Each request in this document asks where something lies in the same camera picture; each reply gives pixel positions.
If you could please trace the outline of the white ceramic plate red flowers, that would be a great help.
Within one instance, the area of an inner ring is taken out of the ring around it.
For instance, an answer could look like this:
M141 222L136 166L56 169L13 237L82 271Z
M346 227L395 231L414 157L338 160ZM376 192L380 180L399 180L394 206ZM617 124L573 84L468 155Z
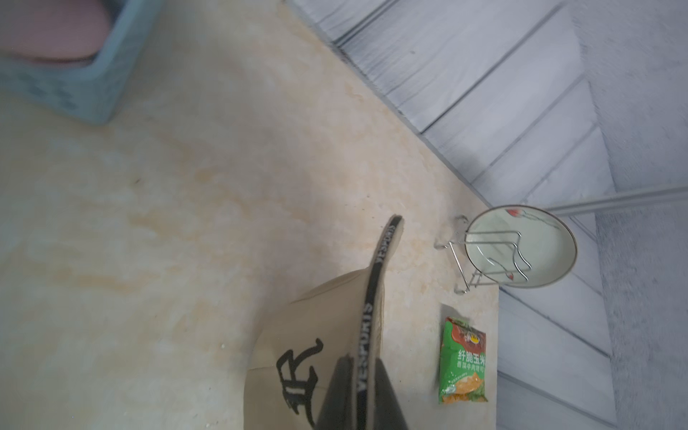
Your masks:
M532 264L530 282L513 288L543 288L565 277L575 266L578 245L571 229L553 214L527 205L494 207L476 216L471 226L516 229L521 252Z

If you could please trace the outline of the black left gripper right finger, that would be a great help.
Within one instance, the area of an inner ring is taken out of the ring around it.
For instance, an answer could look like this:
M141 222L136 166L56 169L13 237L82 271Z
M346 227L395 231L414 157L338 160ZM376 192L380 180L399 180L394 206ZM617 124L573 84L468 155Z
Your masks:
M381 358L376 358L372 384L372 430L408 430L392 381Z

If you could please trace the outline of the green red snack bag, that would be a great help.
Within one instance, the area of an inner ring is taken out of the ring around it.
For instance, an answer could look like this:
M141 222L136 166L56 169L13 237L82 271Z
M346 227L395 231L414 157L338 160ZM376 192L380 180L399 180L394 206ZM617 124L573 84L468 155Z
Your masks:
M447 317L439 358L439 402L487 402L487 335Z

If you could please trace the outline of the pink baseball cap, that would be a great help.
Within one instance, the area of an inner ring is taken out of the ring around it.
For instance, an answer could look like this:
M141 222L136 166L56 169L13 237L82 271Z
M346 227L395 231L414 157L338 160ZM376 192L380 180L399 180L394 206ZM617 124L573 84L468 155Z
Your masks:
M3 1L1 54L75 62L99 53L112 29L102 1Z

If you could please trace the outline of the beige baseball cap black logo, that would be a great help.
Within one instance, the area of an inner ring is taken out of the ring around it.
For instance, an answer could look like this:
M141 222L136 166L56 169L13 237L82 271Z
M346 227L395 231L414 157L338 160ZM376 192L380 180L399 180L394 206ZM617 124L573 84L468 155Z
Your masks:
M404 220L393 215L367 267L346 273L268 317L245 378L246 429L315 429L336 362L355 360L356 429L372 428L374 362L380 356L384 277Z

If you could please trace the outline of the right aluminium corner post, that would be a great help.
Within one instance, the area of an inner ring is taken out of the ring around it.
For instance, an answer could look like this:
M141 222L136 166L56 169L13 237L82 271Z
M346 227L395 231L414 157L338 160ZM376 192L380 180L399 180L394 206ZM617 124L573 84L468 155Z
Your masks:
M620 211L628 208L666 204L687 199L687 185L643 188L614 195L576 202L561 202L546 208L555 216L575 216L602 211Z

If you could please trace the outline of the light blue plastic basket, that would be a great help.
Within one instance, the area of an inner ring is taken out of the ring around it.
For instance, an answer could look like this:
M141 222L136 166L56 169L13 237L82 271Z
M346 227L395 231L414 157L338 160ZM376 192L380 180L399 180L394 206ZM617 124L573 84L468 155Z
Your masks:
M164 3L107 1L105 5L114 14L114 24L92 62L43 66L3 57L1 89L84 122L109 122Z

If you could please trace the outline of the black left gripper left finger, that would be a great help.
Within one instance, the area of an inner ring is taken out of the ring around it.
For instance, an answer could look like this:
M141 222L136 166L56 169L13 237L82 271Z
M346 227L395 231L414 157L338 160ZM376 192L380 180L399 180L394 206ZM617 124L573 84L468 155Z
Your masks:
M315 430L354 430L357 428L357 381L354 358L337 360Z

